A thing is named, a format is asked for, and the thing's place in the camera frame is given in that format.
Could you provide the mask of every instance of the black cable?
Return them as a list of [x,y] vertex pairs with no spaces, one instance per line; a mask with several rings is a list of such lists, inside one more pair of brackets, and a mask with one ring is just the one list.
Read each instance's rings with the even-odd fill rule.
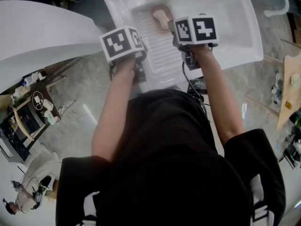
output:
[[[19,166],[17,166],[19,168]],[[19,168],[21,172],[23,172],[23,170],[21,168]],[[25,174],[25,172],[23,172]]]
[[37,209],[42,206],[43,199],[44,199],[44,197],[42,197],[42,200],[41,200],[39,206],[37,207]]
[[28,187],[29,183],[30,183],[32,180],[34,180],[34,179],[36,179],[36,180],[37,180],[37,183],[39,183],[37,177],[34,177],[34,178],[32,178],[32,179],[29,180],[27,186],[24,187],[24,190],[26,190],[26,188]]
[[115,64],[110,64],[110,67],[109,67],[109,77],[110,77],[111,81],[113,80],[113,75],[115,75],[115,73],[113,72],[114,68],[115,68]]
[[3,202],[4,206],[6,206],[6,204],[8,203],[4,198],[2,199],[2,202]]
[[183,74],[184,74],[184,76],[185,76],[187,82],[189,83],[189,85],[192,87],[193,91],[194,91],[194,92],[196,93],[196,95],[199,97],[199,102],[200,102],[201,106],[203,107],[203,110],[204,110],[205,115],[207,116],[207,110],[206,110],[206,108],[205,108],[205,106],[204,106],[203,100],[202,100],[201,96],[199,95],[199,93],[196,91],[196,89],[193,87],[193,85],[192,85],[192,83],[190,82],[190,80],[188,79],[188,77],[187,77],[187,75],[186,75],[186,72],[185,72],[184,65],[185,65],[185,63],[184,63],[184,61],[183,61],[183,62],[182,62],[182,70],[183,70]]

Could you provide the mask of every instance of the sink basin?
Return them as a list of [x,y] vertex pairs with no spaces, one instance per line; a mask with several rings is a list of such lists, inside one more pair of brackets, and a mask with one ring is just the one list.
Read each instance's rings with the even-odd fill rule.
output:
[[[116,27],[137,28],[148,47],[143,67],[143,92],[185,81],[181,53],[172,45],[171,33],[160,34],[151,15],[154,6],[164,4],[174,19],[205,13],[216,17],[219,46],[213,53],[222,69],[263,59],[261,37],[250,0],[104,0]],[[189,79],[202,76],[201,69],[189,71]]]

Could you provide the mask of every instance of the person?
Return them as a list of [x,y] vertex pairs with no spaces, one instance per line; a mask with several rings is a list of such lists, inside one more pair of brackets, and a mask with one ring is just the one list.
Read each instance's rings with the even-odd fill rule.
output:
[[207,45],[202,69],[225,156],[196,100],[171,89],[129,100],[133,57],[117,62],[92,139],[92,156],[63,160],[56,225],[277,225],[285,188],[262,129],[246,132]]
[[30,210],[40,206],[41,201],[36,200],[35,195],[37,195],[37,192],[43,193],[44,190],[47,191],[47,188],[50,189],[51,176],[53,176],[53,170],[59,161],[56,152],[52,152],[51,155],[48,155],[45,151],[41,152],[30,163],[22,182],[13,181],[14,188],[17,191],[16,201],[7,202],[3,199],[8,213],[11,215],[15,215],[18,212],[28,213]]

